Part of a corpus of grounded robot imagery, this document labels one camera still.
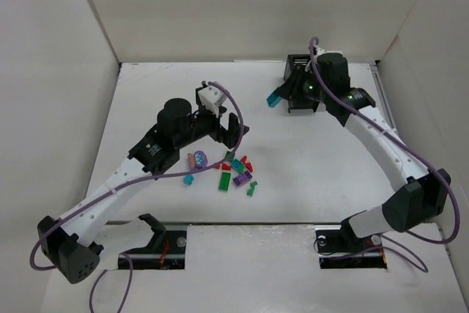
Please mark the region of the cyan and green lego block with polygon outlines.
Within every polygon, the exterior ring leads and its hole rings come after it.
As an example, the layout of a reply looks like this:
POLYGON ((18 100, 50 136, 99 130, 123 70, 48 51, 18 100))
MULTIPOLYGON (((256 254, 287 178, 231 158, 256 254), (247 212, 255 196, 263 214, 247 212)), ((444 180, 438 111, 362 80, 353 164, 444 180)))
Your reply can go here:
POLYGON ((266 99, 269 108, 276 107, 282 100, 283 98, 277 95, 275 92, 271 93, 266 99))

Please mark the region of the purple paw print lego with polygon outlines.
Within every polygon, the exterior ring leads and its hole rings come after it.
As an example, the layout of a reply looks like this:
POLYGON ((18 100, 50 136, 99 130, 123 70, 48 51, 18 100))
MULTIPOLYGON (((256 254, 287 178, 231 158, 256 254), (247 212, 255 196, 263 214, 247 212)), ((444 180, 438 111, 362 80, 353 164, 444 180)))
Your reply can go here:
POLYGON ((208 166, 207 155, 201 150, 188 153, 187 161, 188 168, 190 171, 205 169, 208 166))

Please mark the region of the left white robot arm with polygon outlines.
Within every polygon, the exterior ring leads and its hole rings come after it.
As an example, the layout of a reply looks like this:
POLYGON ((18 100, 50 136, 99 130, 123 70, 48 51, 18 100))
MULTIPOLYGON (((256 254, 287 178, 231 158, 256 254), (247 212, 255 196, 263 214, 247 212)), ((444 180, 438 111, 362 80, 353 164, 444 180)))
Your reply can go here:
POLYGON ((37 225, 39 240, 30 255, 30 265, 40 271, 35 253, 41 251, 71 284, 85 280, 109 252, 119 254, 134 247, 157 247, 166 231, 150 214, 118 229, 105 229, 111 217, 152 182, 169 178, 168 170, 180 159, 180 150, 210 136, 236 150, 249 131, 239 109, 229 115, 219 100, 197 98, 197 110, 183 98, 168 100, 157 114, 156 123, 130 149, 113 174, 92 194, 58 218, 44 217, 37 225))

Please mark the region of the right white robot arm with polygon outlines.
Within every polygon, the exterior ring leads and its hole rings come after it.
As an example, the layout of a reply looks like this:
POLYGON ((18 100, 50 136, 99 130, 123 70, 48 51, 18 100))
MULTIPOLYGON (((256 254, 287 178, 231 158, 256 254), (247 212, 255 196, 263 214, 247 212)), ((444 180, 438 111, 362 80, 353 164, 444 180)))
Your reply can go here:
POLYGON ((327 251, 361 251, 374 235, 407 232, 443 212, 449 174, 445 169, 432 172, 410 153, 372 96, 351 85, 348 62, 341 53, 288 55, 283 82, 268 96, 267 104, 273 108, 281 100, 288 102, 289 110, 316 111, 324 105, 362 143, 394 191, 382 205, 345 218, 331 233, 319 233, 327 251))

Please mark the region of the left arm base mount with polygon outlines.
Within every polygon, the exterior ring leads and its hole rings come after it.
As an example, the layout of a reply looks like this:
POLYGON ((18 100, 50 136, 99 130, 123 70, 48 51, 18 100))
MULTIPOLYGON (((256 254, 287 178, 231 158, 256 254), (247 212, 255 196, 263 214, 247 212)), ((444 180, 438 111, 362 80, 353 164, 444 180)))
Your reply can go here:
POLYGON ((125 253, 134 270, 184 270, 187 229, 169 227, 162 240, 152 239, 142 248, 132 248, 125 253))

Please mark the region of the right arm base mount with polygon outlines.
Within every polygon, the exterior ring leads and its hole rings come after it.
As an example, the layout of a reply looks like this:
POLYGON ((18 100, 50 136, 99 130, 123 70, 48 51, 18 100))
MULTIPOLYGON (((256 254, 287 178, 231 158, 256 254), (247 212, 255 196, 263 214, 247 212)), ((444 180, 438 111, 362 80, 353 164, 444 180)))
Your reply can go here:
POLYGON ((321 269, 386 269, 387 262, 379 235, 345 240, 339 228, 315 230, 314 250, 321 269))

